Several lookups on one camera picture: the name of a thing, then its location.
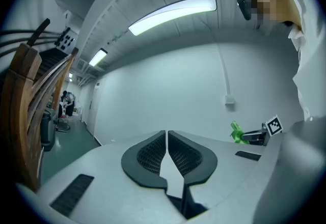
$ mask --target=person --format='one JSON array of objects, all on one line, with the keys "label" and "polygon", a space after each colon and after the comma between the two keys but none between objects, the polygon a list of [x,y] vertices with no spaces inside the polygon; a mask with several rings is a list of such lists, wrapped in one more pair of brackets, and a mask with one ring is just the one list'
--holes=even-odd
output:
[{"label": "person", "polygon": [[67,100],[66,107],[66,115],[72,116],[73,108],[75,106],[75,96],[71,92],[64,91],[64,98]]},{"label": "person", "polygon": [[326,22],[317,0],[237,0],[246,20],[272,20],[291,26],[288,36],[298,52],[293,81],[307,120],[326,115]]}]

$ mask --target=black object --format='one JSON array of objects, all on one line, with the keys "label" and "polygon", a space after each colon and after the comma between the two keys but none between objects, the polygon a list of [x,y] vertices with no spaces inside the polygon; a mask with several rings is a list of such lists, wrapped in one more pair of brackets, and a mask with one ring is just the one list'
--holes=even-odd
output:
[{"label": "black object", "polygon": [[274,134],[276,134],[278,132],[282,132],[282,130],[283,130],[281,123],[277,117],[275,117],[272,121],[268,122],[266,124],[266,126],[269,129],[271,136],[273,136]]},{"label": "black object", "polygon": [[68,217],[93,180],[93,176],[78,175],[50,206]]},{"label": "black object", "polygon": [[260,154],[249,153],[249,152],[245,152],[245,151],[238,151],[238,152],[236,152],[235,155],[243,157],[243,158],[247,158],[250,160],[254,160],[254,161],[259,161],[259,159],[261,157]]},{"label": "black object", "polygon": [[195,203],[189,187],[205,183],[215,171],[218,159],[207,147],[197,144],[188,138],[174,132],[168,132],[169,154],[184,178],[181,206],[175,199],[170,199],[181,214],[190,219],[205,212],[207,209],[200,203]]},{"label": "black object", "polygon": [[168,188],[166,179],[159,176],[160,164],[166,153],[165,131],[130,147],[121,158],[125,174],[142,187]]},{"label": "black object", "polygon": [[168,132],[168,139],[169,154],[184,177],[184,184],[206,182],[218,164],[215,153],[174,131]]},{"label": "black object", "polygon": [[60,41],[64,40],[65,35],[70,31],[70,27],[67,27],[59,36],[59,38],[57,39],[55,45],[57,45]]},{"label": "black object", "polygon": [[245,20],[250,20],[251,19],[251,9],[250,5],[246,2],[246,0],[236,0],[238,3],[238,6],[245,18]]},{"label": "black object", "polygon": [[72,116],[74,107],[75,107],[75,101],[72,101],[72,105],[66,107],[66,115]]},{"label": "black object", "polygon": [[62,106],[59,104],[59,112],[58,112],[58,118],[62,116]]},{"label": "black object", "polygon": [[269,141],[269,134],[267,133],[266,123],[261,124],[261,129],[251,132],[245,132],[241,139],[248,141],[251,145],[267,145]]},{"label": "black object", "polygon": [[46,27],[50,24],[50,20],[48,18],[46,18],[41,25],[35,30],[35,32],[32,34],[32,36],[30,37],[30,39],[28,39],[27,41],[27,45],[28,46],[33,46],[35,41],[40,37],[40,35],[42,34],[42,32],[46,29]]},{"label": "black object", "polygon": [[[10,34],[21,34],[21,33],[34,33],[34,32],[35,30],[5,30],[5,31],[0,31],[0,36],[10,35]],[[60,36],[60,33],[58,32],[43,31],[42,34],[44,33]]]},{"label": "black object", "polygon": [[[216,155],[208,148],[175,133],[168,132],[169,154],[184,177],[182,198],[167,195],[173,205],[187,219],[207,209],[195,203],[189,187],[204,183],[217,166]],[[166,179],[159,176],[161,162],[166,153],[165,131],[130,147],[121,158],[121,166],[134,182],[142,187],[161,188],[167,191]]]},{"label": "black object", "polygon": [[54,124],[54,117],[56,116],[56,111],[50,108],[44,110],[41,124],[40,124],[40,136],[41,145],[44,147],[45,151],[50,151],[55,144],[56,128]]},{"label": "black object", "polygon": [[[57,39],[58,37],[38,37],[37,40],[40,39]],[[29,40],[30,38],[19,38],[19,39],[13,39],[13,40],[8,40],[4,42],[0,42],[0,47],[8,46],[14,43],[19,43],[19,42],[24,42]]]}]

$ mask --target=corridor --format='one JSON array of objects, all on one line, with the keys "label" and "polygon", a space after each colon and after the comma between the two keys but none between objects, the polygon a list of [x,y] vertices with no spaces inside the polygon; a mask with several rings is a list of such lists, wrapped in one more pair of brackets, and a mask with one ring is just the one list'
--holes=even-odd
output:
[{"label": "corridor", "polygon": [[44,152],[41,185],[88,151],[99,147],[98,143],[87,131],[86,125],[80,122],[79,115],[72,117],[69,126],[70,130],[68,132],[56,131],[54,146],[50,151]]}]

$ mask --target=wooden chair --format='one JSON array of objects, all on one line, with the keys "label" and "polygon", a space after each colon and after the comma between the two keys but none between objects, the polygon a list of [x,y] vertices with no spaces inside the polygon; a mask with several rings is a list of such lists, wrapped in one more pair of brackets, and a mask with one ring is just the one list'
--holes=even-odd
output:
[{"label": "wooden chair", "polygon": [[0,105],[1,145],[8,158],[6,163],[12,169],[7,177],[33,191],[39,187],[41,119],[52,94],[52,108],[57,109],[62,84],[78,52],[75,48],[34,82],[42,59],[32,46],[48,24],[47,19],[27,44],[21,43],[15,50],[6,73]]}]

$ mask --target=floor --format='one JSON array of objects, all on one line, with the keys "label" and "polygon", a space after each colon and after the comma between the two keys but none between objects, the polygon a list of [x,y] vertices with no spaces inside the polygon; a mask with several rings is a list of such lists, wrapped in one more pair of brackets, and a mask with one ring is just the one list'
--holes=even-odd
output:
[{"label": "floor", "polygon": [[44,184],[58,171],[80,158],[88,151],[99,147],[92,135],[81,123],[79,116],[73,116],[69,122],[68,132],[56,131],[56,142],[52,149],[44,152],[41,185]]}]

